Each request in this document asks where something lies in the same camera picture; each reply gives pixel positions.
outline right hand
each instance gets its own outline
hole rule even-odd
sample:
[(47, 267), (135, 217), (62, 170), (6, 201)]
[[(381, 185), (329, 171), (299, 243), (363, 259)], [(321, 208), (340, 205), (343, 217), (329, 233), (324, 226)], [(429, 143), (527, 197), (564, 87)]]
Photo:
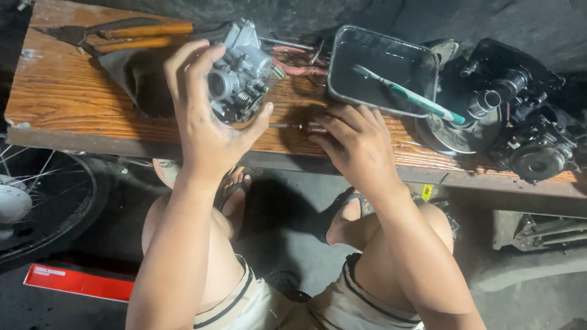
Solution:
[(397, 175), (389, 129), (377, 109), (330, 107), (314, 117), (329, 134), (310, 135), (346, 180), (369, 201), (403, 186)]

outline metal tray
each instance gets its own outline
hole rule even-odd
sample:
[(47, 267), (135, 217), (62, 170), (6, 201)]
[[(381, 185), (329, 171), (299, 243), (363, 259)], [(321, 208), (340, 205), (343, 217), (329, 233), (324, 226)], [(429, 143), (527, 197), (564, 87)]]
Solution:
[(343, 25), (335, 35), (328, 70), (328, 93), (343, 103), (364, 104), (383, 112), (426, 117), (428, 111), (394, 99), (383, 84), (374, 79), (364, 79), (352, 70), (352, 66), (362, 65), (434, 102), (438, 63), (438, 57), (429, 48), (358, 26)]

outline foot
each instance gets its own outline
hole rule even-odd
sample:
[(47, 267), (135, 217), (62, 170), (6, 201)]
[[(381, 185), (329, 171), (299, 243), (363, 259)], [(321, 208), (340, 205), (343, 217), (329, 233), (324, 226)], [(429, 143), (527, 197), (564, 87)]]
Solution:
[[(369, 202), (365, 200), (365, 207), (369, 206)], [(343, 227), (349, 222), (361, 218), (361, 203), (358, 198), (353, 198), (344, 204), (340, 210), (332, 218), (330, 228), (326, 232), (326, 242), (328, 245), (334, 246), (344, 242)]]
[(230, 194), (233, 185), (244, 182), (247, 187), (251, 187), (251, 176), (243, 174), (242, 170), (236, 170), (232, 173), (225, 181), (224, 186), (224, 198), (228, 197), (224, 207), (220, 212), (231, 222), (235, 233), (242, 227), (242, 220), (245, 215), (245, 191), (243, 189), (237, 189), (235, 192)]

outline carburetor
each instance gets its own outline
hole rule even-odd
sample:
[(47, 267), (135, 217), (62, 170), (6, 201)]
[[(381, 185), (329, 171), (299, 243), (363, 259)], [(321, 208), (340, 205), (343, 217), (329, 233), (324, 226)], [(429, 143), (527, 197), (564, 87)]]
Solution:
[(561, 125), (539, 115), (513, 128), (507, 146), (490, 150), (498, 165), (535, 184), (565, 170), (578, 170), (573, 150), (577, 142)]
[(226, 34), (225, 55), (208, 74), (210, 106), (224, 123), (243, 123), (259, 109), (273, 83), (285, 76), (261, 50), (255, 24), (232, 21)]

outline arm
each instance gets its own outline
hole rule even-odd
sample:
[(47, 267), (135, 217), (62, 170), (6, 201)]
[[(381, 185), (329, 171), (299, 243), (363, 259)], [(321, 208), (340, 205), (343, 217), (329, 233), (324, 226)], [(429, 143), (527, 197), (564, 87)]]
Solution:
[(485, 329), (457, 263), (397, 175), (391, 137), (379, 111), (334, 107), (315, 120), (330, 134), (310, 140), (377, 212), (399, 284), (426, 328)]
[(221, 123), (212, 112), (206, 76), (224, 51), (207, 40), (190, 42), (165, 63), (184, 163), (134, 283), (127, 330), (193, 327), (206, 283), (215, 192), (269, 125), (271, 104), (244, 130)]

